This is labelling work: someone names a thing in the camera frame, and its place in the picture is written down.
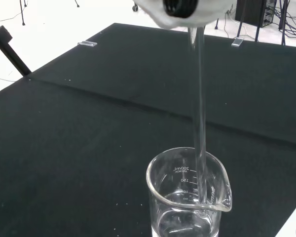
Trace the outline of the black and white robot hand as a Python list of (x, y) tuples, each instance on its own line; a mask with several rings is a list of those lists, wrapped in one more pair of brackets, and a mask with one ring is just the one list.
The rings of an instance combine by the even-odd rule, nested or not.
[(159, 27), (199, 28), (223, 16), (235, 0), (136, 0)]

